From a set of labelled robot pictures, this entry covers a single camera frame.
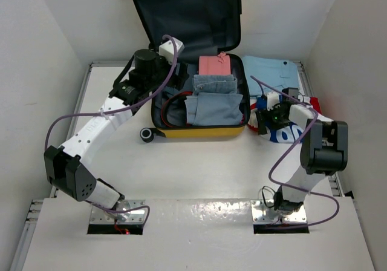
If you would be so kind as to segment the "pink towel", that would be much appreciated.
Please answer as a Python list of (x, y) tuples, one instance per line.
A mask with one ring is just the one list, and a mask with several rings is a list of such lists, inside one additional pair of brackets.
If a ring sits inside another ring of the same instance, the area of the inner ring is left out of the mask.
[(241, 121), (240, 121), (240, 125), (243, 125), (245, 123), (245, 120), (246, 120), (246, 115), (245, 115), (245, 112), (242, 113), (242, 117), (241, 117)]

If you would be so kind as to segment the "red white blue shirt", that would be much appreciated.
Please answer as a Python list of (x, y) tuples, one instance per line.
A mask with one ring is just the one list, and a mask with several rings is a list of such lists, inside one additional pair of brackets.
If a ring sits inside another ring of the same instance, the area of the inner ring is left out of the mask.
[[(303, 103), (311, 105), (319, 114), (321, 113), (320, 103), (317, 97), (302, 96), (300, 94), (299, 98), (301, 98)], [(258, 132), (258, 121), (255, 112), (257, 112), (256, 102), (250, 105), (250, 120), (247, 126), (253, 132)], [(265, 127), (267, 133), (261, 134), (261, 137), (273, 143), (292, 144), (303, 133), (302, 128), (293, 122), (279, 129), (273, 128), (269, 123), (265, 123)]]

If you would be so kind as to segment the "light blue denim jeans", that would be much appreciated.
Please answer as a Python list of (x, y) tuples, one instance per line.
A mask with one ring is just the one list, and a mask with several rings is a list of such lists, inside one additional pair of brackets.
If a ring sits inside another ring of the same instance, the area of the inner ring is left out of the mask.
[(239, 125), (242, 98), (234, 75), (196, 74), (192, 79), (192, 94), (185, 100), (186, 122), (192, 126)]

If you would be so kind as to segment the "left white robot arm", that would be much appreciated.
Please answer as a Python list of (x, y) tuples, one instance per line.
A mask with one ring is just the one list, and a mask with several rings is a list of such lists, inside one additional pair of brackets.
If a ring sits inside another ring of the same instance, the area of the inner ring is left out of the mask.
[(99, 148), (151, 96), (157, 95), (174, 74), (178, 53), (137, 50), (117, 78), (99, 111), (70, 139), (44, 152), (48, 181), (76, 201), (115, 211), (124, 195), (96, 179), (88, 170)]

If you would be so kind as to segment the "pink cosmetic case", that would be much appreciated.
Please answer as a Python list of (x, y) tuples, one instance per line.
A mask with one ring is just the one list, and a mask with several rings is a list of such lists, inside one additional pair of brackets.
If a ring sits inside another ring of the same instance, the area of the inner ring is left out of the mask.
[(224, 52), (216, 56), (200, 56), (199, 69), (200, 75), (220, 75), (231, 74), (230, 56)]

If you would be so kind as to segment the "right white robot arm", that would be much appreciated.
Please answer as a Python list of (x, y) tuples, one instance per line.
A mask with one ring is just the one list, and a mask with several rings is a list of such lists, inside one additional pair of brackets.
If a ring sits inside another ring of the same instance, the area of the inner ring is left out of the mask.
[(300, 166), (288, 182), (279, 184), (273, 197), (272, 208), (285, 214), (298, 211), (321, 180), (343, 171), (348, 163), (348, 124), (323, 116), (297, 95), (295, 88), (269, 92), (254, 106), (258, 134), (274, 131), (280, 140), (286, 127), (300, 130), (293, 137), (293, 143), (301, 145)]

